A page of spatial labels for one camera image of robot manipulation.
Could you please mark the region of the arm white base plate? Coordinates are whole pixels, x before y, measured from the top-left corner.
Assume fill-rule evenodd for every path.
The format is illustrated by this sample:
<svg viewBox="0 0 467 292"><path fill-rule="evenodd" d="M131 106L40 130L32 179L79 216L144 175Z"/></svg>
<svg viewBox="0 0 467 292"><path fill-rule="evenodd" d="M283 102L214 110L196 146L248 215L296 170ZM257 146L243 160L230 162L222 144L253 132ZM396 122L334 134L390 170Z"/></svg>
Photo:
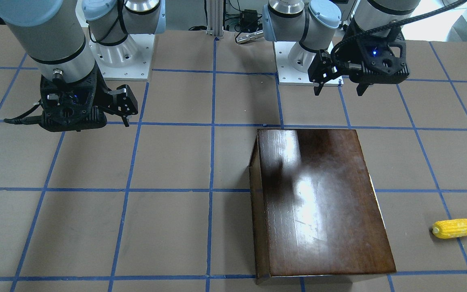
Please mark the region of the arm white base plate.
<svg viewBox="0 0 467 292"><path fill-rule="evenodd" d="M148 81L154 34L130 34L121 44L104 46L89 41L102 76L110 81Z"/></svg>
<svg viewBox="0 0 467 292"><path fill-rule="evenodd" d="M284 86L317 86L309 81L308 69L316 54L298 41L275 41L274 54L278 83Z"/></svg>

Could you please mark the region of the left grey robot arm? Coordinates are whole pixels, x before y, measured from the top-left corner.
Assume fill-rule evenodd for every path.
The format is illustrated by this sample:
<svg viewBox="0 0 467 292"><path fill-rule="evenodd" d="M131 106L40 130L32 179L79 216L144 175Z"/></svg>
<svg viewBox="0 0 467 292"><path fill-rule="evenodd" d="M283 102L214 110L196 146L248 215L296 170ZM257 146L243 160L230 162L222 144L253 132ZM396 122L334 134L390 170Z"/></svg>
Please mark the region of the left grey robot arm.
<svg viewBox="0 0 467 292"><path fill-rule="evenodd" d="M330 0L269 0L261 20L265 40L295 43L291 60L315 84L315 95L328 81L347 75L361 96L371 85L399 84L410 76L401 28L418 5L418 0L361 0L332 50L342 12Z"/></svg>

